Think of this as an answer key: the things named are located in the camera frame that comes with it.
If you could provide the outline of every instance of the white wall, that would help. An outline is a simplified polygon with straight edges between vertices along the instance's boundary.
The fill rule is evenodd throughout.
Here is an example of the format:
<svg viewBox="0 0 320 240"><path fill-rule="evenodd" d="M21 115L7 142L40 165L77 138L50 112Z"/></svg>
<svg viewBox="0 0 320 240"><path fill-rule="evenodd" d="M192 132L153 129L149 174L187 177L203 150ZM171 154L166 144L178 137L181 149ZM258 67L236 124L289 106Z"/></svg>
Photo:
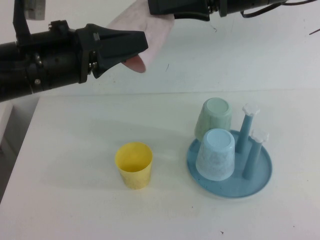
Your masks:
<svg viewBox="0 0 320 240"><path fill-rule="evenodd" d="M67 20L71 28L87 23L106 26L133 0L47 0L46 20L30 21L32 33L48 23ZM211 22L177 20L165 46L147 73L117 65L101 78L54 89L46 95L137 94L267 89L320 88L320 2L282 6L262 16L243 19L239 13ZM1 0L0 43L15 40L13 0ZM16 100L21 135L7 133L18 151L37 99Z"/></svg>

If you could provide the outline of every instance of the white table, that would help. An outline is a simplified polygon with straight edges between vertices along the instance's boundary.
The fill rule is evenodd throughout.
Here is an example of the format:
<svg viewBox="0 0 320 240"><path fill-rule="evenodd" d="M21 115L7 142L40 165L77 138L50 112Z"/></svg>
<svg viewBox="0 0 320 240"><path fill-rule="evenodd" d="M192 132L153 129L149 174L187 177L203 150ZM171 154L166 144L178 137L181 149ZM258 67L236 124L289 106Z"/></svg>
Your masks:
<svg viewBox="0 0 320 240"><path fill-rule="evenodd" d="M197 185L186 152L203 102L222 97L240 129L269 131L270 183L241 200ZM320 90L41 98L0 205L4 240L320 239ZM125 187L114 164L130 141L154 153L151 181Z"/></svg>

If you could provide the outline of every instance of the screw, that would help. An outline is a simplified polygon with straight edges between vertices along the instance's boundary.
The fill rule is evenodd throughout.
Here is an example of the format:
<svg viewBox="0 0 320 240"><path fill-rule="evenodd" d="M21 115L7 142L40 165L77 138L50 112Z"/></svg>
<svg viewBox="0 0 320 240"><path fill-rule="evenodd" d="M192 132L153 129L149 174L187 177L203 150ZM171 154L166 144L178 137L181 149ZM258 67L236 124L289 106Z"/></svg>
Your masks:
<svg viewBox="0 0 320 240"><path fill-rule="evenodd" d="M92 73L92 64L91 63L89 63L88 71L89 71L88 74L91 75L91 73Z"/></svg>
<svg viewBox="0 0 320 240"><path fill-rule="evenodd" d="M35 56L35 62L36 62L39 66L42 66L42 61L41 61L40 55L39 55L38 53L36 53L34 56Z"/></svg>
<svg viewBox="0 0 320 240"><path fill-rule="evenodd" d="M99 33L98 33L98 32L97 32L97 33L94 33L94 34L93 34L93 38L94 38L95 41L100 40Z"/></svg>
<svg viewBox="0 0 320 240"><path fill-rule="evenodd" d="M97 62L94 62L94 63L92 64L92 66L93 66L93 69L96 69L96 68L98 67L98 63L97 63Z"/></svg>

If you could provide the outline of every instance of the upside-down cup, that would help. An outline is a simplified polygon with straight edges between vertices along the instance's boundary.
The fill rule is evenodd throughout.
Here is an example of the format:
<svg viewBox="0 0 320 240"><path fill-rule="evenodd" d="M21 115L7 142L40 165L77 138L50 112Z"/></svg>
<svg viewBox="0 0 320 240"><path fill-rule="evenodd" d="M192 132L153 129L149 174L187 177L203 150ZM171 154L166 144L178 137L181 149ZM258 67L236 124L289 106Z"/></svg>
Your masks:
<svg viewBox="0 0 320 240"><path fill-rule="evenodd" d="M130 189L142 189L149 184L153 154L146 144L130 142L115 155L115 164L124 184Z"/></svg>
<svg viewBox="0 0 320 240"><path fill-rule="evenodd" d="M202 142L206 132L211 129L224 129L230 131L231 118L232 108L227 101L219 97L208 99L203 104L194 129L194 135Z"/></svg>
<svg viewBox="0 0 320 240"><path fill-rule="evenodd" d="M208 131L195 162L197 171L206 179L222 181L235 170L235 139L230 132L215 128Z"/></svg>

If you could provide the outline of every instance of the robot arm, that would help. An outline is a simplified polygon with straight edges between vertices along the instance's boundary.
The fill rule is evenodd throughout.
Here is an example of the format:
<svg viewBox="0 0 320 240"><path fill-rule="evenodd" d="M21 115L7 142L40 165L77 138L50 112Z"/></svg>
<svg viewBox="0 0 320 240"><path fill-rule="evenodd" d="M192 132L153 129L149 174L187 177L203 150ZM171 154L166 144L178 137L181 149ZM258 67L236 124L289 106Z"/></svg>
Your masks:
<svg viewBox="0 0 320 240"><path fill-rule="evenodd" d="M251 18L279 6L301 5L316 0L287 3L286 0L148 0L152 15L174 14L176 19L209 21L240 12ZM266 6L254 13L244 11ZM74 83L85 83L89 74L99 78L113 66L148 48L142 31L119 31L94 24L72 30L68 23L54 21L49 31L30 34L26 16L43 20L45 0L15 0L13 26L17 42L0 45L0 102Z"/></svg>

